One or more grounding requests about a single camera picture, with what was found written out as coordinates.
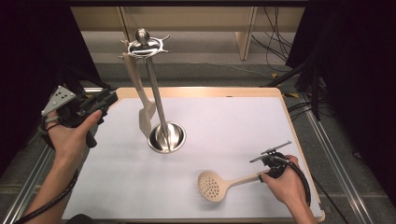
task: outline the stainless steel rod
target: stainless steel rod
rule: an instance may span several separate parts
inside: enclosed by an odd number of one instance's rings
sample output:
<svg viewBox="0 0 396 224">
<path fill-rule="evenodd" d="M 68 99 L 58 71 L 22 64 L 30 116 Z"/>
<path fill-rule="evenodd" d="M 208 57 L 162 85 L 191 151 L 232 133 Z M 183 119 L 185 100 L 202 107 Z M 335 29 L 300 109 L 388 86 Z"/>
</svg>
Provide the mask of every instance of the stainless steel rod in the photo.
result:
<svg viewBox="0 0 396 224">
<path fill-rule="evenodd" d="M 168 145 L 168 148 L 170 149 L 169 139 L 168 139 L 169 137 L 168 125 L 166 123 L 165 114 L 163 113 L 163 102 L 161 101 L 160 90 L 158 88 L 157 78 L 155 77 L 154 64 L 150 57 L 145 58 L 145 64 L 146 64 L 146 68 L 148 69 L 148 76 L 151 82 L 152 92 L 154 94 L 155 105 L 157 106 L 158 115 L 160 117 L 163 136 L 165 137 L 166 145 Z"/>
</svg>

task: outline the white table surface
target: white table surface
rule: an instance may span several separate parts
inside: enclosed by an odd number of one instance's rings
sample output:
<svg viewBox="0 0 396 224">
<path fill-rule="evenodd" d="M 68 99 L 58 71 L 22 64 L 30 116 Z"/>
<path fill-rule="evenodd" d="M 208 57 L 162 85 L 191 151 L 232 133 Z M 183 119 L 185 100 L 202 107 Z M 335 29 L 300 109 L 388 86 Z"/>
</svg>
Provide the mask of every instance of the white table surface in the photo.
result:
<svg viewBox="0 0 396 224">
<path fill-rule="evenodd" d="M 186 130 L 186 143 L 171 154 L 150 149 L 138 127 L 138 98 L 120 100 L 108 111 L 95 136 L 64 219 L 85 214 L 93 219 L 128 221 L 265 221 L 291 219 L 260 181 L 231 187 L 224 200 L 211 203 L 197 187 L 204 170 L 225 179 L 267 169 L 249 163 L 270 147 L 290 140 L 279 152 L 304 161 L 281 97 L 164 98 L 167 121 Z M 155 114 L 152 124 L 159 124 Z M 305 162 L 302 170 L 309 174 Z M 318 193 L 308 176 L 311 209 L 323 219 Z"/>
</svg>

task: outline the spatula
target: spatula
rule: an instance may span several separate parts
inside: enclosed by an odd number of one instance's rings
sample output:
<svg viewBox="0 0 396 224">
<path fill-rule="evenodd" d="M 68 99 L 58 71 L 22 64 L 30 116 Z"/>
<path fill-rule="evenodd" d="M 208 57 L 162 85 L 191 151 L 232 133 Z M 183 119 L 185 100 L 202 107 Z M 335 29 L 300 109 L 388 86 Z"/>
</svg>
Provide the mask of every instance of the spatula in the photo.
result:
<svg viewBox="0 0 396 224">
<path fill-rule="evenodd" d="M 154 102 L 151 102 L 143 90 L 142 80 L 140 78 L 139 71 L 137 71 L 136 61 L 134 58 L 129 56 L 127 53 L 122 53 L 122 57 L 125 63 L 125 67 L 131 77 L 134 87 L 137 90 L 137 94 L 143 103 L 143 108 L 139 110 L 139 127 L 142 133 L 149 138 L 151 132 L 151 118 L 155 113 L 156 106 Z"/>
</svg>

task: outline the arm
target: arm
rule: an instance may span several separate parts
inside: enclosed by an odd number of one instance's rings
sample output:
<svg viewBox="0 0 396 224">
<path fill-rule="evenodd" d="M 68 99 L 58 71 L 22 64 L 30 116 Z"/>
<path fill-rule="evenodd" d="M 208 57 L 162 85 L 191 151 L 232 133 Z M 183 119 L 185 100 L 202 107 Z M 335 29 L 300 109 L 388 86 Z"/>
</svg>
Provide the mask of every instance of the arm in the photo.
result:
<svg viewBox="0 0 396 224">
<path fill-rule="evenodd" d="M 55 147 L 54 162 L 26 214 L 34 212 L 37 208 L 50 202 L 67 188 L 83 157 L 85 136 L 88 130 L 101 118 L 101 115 L 101 111 L 94 112 L 76 129 L 57 125 L 49 130 L 49 137 Z M 57 121 L 50 122 L 47 128 L 56 123 Z M 60 223 L 65 206 L 66 201 L 63 199 L 27 223 Z"/>
<path fill-rule="evenodd" d="M 286 157 L 288 160 L 298 164 L 297 158 L 293 156 Z M 296 223 L 317 223 L 305 201 L 303 184 L 299 176 L 289 166 L 278 179 L 262 174 L 262 180 L 268 185 L 275 197 L 288 207 Z"/>
</svg>

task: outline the black wall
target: black wall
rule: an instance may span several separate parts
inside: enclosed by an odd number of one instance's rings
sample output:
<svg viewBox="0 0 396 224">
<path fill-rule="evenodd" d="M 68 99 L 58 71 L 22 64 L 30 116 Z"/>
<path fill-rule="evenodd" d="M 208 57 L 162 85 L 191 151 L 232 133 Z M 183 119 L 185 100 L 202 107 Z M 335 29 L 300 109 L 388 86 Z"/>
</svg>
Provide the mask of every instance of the black wall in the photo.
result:
<svg viewBox="0 0 396 224">
<path fill-rule="evenodd" d="M 389 1 L 355 2 L 323 73 L 338 118 L 394 205 L 395 16 Z"/>
<path fill-rule="evenodd" d="M 35 133 L 40 111 L 62 83 L 59 69 L 99 79 L 69 7 L 0 3 L 0 175 Z"/>
</svg>

